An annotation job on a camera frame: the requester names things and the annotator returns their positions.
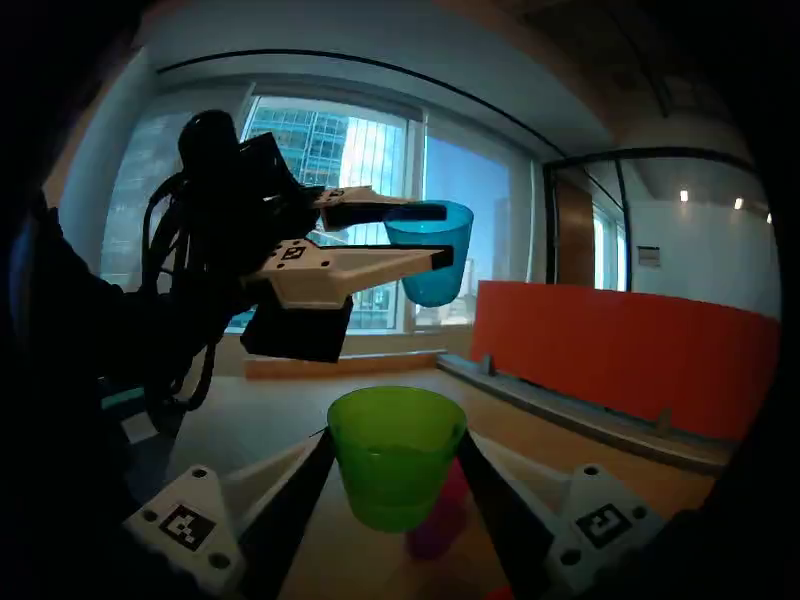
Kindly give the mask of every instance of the table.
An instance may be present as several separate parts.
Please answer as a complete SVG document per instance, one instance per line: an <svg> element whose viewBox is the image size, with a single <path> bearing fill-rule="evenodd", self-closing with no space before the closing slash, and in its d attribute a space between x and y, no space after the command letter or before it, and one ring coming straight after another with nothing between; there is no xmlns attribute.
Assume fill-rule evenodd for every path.
<svg viewBox="0 0 800 600"><path fill-rule="evenodd" d="M665 518L699 506L713 485L709 476L593 441L435 368L311 380L217 377L204 406L186 416L168 479L195 464L224 476L263 460L324 428L336 398L375 385L416 386L448 396L465 410L473 431L558 471L599 463ZM281 597L481 598L505 577L473 504L467 504L467 513L470 526L444 557L414 562L403 536L374 532L355 520L334 464ZM361 548L359 556L340 551L346 547Z"/></svg>

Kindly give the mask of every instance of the orange wall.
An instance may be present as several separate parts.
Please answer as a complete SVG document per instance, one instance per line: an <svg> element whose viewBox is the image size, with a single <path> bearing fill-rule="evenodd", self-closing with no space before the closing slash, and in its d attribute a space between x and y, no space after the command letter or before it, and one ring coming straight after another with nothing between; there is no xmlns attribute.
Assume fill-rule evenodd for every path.
<svg viewBox="0 0 800 600"><path fill-rule="evenodd" d="M482 281L473 360L672 426L741 439L772 381L780 325L705 302L570 285Z"/></svg>

